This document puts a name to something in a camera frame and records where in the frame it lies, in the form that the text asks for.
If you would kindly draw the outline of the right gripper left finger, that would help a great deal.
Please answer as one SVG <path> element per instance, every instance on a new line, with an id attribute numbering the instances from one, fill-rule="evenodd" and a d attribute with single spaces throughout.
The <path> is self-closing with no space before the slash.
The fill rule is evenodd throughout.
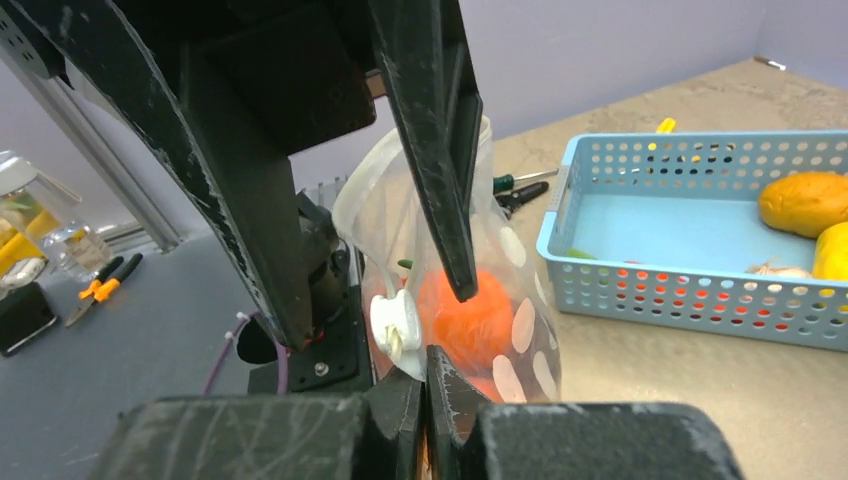
<path id="1" fill-rule="evenodd" d="M 124 414 L 92 479 L 414 479 L 422 382 L 366 392 L 161 399 Z"/>

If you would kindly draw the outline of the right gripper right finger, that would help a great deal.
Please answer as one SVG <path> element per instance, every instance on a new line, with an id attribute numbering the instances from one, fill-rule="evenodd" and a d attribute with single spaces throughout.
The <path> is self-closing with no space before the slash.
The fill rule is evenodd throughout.
<path id="1" fill-rule="evenodd" d="M 428 450 L 436 479 L 739 479 L 701 410 L 665 402 L 498 404 L 427 350 Z"/>

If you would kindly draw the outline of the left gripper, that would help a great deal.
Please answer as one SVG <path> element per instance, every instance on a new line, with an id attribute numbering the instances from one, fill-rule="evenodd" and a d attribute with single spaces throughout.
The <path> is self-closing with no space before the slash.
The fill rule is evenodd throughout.
<path id="1" fill-rule="evenodd" d="M 15 1 L 12 8 L 167 170 L 224 247 L 266 332 L 284 346 L 300 350 L 312 332 L 286 153 L 372 124 L 372 71 L 381 74 L 448 283 L 460 302 L 477 294 L 469 216 L 483 101 L 458 2 Z"/>

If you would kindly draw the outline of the small orange pumpkin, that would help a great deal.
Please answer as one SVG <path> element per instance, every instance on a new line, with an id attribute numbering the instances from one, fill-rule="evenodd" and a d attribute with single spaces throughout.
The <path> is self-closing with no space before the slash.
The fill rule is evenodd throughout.
<path id="1" fill-rule="evenodd" d="M 478 269 L 478 293 L 465 302 L 454 297 L 446 276 L 424 275 L 415 299 L 423 342 L 438 345 L 469 376 L 491 374 L 494 359 L 511 347 L 511 298 L 491 272 Z"/>

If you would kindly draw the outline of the polka dot zip bag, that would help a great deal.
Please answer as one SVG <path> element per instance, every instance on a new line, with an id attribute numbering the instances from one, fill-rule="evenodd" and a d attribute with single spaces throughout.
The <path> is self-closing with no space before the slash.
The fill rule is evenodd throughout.
<path id="1" fill-rule="evenodd" d="M 493 157 L 482 118 L 467 189 L 426 201 L 392 130 L 342 188 L 332 221 L 362 257 L 360 304 L 378 377 L 397 369 L 424 379 L 437 347 L 493 401 L 556 401 L 559 342 L 529 250 L 495 199 Z"/>

